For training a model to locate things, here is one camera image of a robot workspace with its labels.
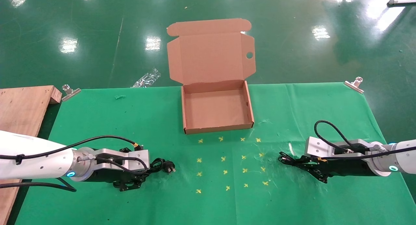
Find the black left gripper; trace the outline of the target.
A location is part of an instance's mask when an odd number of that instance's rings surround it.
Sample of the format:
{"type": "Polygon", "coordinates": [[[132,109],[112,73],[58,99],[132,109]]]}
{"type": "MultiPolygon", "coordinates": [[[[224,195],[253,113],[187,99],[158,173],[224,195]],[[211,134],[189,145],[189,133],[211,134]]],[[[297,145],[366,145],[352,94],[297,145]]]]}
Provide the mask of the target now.
{"type": "Polygon", "coordinates": [[[125,192],[140,189],[142,183],[150,176],[150,169],[133,171],[132,173],[123,170],[99,169],[92,173],[85,182],[113,183],[113,187],[125,192]]]}

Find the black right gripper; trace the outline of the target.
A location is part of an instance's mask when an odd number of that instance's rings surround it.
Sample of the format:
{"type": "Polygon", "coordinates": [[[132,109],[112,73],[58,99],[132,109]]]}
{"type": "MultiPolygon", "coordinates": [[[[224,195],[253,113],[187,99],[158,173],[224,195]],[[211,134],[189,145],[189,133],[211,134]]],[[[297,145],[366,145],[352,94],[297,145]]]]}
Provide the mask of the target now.
{"type": "Polygon", "coordinates": [[[308,172],[318,181],[327,184],[328,174],[317,169],[316,165],[324,165],[331,176],[375,176],[368,163],[364,160],[325,160],[316,156],[301,156],[294,160],[294,166],[308,172]]]}

